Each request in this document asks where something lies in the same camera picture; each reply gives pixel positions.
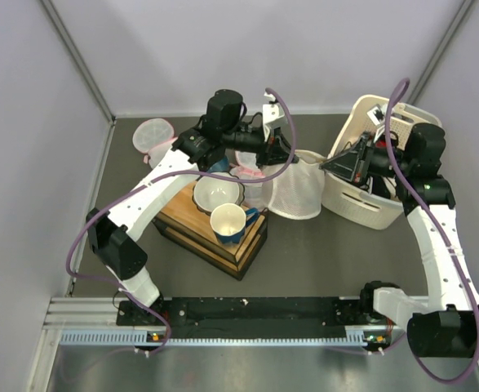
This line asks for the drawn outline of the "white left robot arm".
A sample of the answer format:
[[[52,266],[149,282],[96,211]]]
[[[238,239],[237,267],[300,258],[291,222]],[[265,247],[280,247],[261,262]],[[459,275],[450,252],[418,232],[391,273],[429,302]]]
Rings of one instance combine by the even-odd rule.
[[[227,150],[253,153],[257,165],[278,165],[282,174],[295,163],[294,140],[287,141],[282,126],[297,136],[290,110],[272,89],[264,93],[267,103],[262,123],[245,121],[247,107],[240,93],[221,89],[208,100],[206,112],[196,124],[181,132],[159,164],[128,194],[100,210],[89,212],[86,234],[92,252],[115,277],[135,314],[144,323],[156,323],[163,312],[160,290],[146,269],[148,256],[138,245],[144,229],[189,183],[210,176],[210,168]]]

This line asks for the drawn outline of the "white mesh laundry bag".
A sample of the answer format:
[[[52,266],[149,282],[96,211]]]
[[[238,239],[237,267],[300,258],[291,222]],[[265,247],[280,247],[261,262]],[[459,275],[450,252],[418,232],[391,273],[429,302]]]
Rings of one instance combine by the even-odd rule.
[[[319,168],[326,158],[309,150],[297,149],[299,159],[281,175],[266,181],[261,198],[266,208],[286,219],[302,221],[318,216],[322,209],[325,172]]]

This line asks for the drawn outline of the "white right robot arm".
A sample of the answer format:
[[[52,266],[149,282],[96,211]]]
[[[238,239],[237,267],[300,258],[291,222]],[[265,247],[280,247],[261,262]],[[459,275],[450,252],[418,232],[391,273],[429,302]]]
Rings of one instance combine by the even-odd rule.
[[[391,319],[420,358],[479,356],[479,295],[469,276],[456,227],[456,202],[439,174],[446,133],[416,123],[407,137],[364,131],[332,152],[322,170],[350,185],[394,178],[396,195],[414,232],[428,284],[422,304],[391,283],[371,282],[359,302],[368,323]]]

